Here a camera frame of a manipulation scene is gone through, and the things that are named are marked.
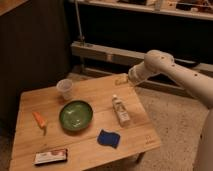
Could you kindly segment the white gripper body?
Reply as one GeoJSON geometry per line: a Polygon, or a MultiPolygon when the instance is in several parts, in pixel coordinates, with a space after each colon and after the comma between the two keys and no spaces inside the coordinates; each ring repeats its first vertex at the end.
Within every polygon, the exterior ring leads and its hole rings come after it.
{"type": "Polygon", "coordinates": [[[149,72],[145,67],[144,63],[134,65],[129,71],[128,71],[128,79],[130,82],[136,86],[145,81],[149,76],[149,72]]]}

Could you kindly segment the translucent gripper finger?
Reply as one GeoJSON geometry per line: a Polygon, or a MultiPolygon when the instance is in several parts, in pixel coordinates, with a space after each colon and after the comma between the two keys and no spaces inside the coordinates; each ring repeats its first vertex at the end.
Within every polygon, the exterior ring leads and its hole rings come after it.
{"type": "Polygon", "coordinates": [[[120,77],[115,80],[115,85],[121,85],[121,84],[126,84],[126,83],[128,83],[127,77],[120,77]]]}

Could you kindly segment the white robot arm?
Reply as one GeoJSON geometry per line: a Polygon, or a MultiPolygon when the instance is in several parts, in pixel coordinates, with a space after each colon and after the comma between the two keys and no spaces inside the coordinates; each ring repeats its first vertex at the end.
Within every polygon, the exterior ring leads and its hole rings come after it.
{"type": "Polygon", "coordinates": [[[137,86],[159,74],[167,76],[209,110],[200,134],[193,171],[213,171],[213,78],[177,64],[169,53],[150,50],[141,63],[131,67],[127,74],[121,74],[115,83],[137,86]]]}

